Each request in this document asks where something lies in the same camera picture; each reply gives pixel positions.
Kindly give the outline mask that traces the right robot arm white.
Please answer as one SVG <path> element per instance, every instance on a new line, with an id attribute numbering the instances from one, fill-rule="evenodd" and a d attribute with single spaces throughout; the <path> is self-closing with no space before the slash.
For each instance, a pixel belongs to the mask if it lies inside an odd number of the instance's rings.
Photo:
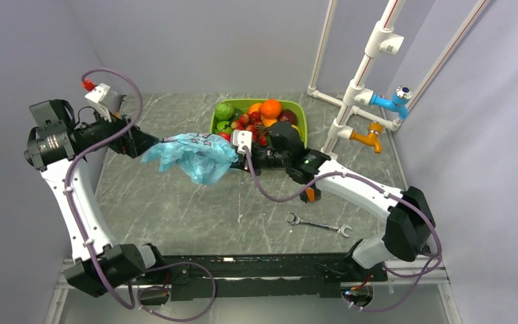
<path id="1" fill-rule="evenodd" d="M 361 280 L 371 268 L 389 259 L 413 262 L 429 238 L 439 238 L 425 194 L 414 186 L 403 190 L 380 184 L 341 165 L 330 155 L 308 148 L 288 121 L 273 124 L 268 144 L 260 146 L 248 130 L 234 130 L 231 144 L 237 150 L 236 167 L 255 174 L 258 169 L 282 168 L 303 185 L 299 195 L 314 190 L 328 192 L 353 203 L 375 216 L 385 228 L 370 239 L 354 244 L 345 261 L 345 272 Z"/>

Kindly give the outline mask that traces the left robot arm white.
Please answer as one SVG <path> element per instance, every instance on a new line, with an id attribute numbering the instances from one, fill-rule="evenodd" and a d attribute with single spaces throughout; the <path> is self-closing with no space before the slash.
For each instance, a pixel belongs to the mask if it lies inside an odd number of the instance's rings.
<path id="1" fill-rule="evenodd" d="M 52 190 L 69 232 L 74 265 L 63 274 L 72 287 L 93 297 L 142 276 L 156 284 L 167 265 L 153 244 L 120 244 L 103 219 L 85 156 L 101 148 L 137 158 L 160 140 L 131 126 L 131 119 L 94 113 L 91 124 L 79 124 L 63 99 L 30 106 L 36 122 L 24 152 Z"/>

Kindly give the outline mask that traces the blue plastic bag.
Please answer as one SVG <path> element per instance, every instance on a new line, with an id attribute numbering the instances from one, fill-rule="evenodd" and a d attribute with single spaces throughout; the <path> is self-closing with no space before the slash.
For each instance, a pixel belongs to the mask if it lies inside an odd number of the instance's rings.
<path id="1" fill-rule="evenodd" d="M 185 133 L 162 139 L 141 158 L 143 163 L 159 162 L 159 171 L 174 165 L 198 185 L 217 183 L 238 161 L 230 142 L 216 134 Z"/>

